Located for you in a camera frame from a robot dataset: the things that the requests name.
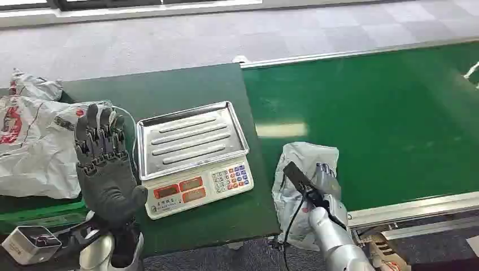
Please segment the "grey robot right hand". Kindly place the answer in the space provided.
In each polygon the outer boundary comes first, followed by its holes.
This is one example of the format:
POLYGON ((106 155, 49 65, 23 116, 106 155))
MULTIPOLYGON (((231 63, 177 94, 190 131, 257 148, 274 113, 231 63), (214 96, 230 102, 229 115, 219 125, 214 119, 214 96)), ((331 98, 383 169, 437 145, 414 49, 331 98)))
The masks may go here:
POLYGON ((330 219, 347 229, 347 209, 341 202, 341 186, 336 179, 335 171, 327 163, 317 163, 313 185, 328 204, 330 219))

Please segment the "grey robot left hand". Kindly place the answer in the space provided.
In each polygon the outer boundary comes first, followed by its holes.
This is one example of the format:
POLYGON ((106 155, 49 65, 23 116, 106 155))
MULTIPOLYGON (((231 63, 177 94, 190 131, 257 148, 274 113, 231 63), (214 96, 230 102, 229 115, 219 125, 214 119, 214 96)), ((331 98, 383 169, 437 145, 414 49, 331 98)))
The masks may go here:
POLYGON ((124 119, 92 103, 74 129, 76 172, 86 206, 101 220, 121 226, 145 206, 147 189, 133 176, 124 119))

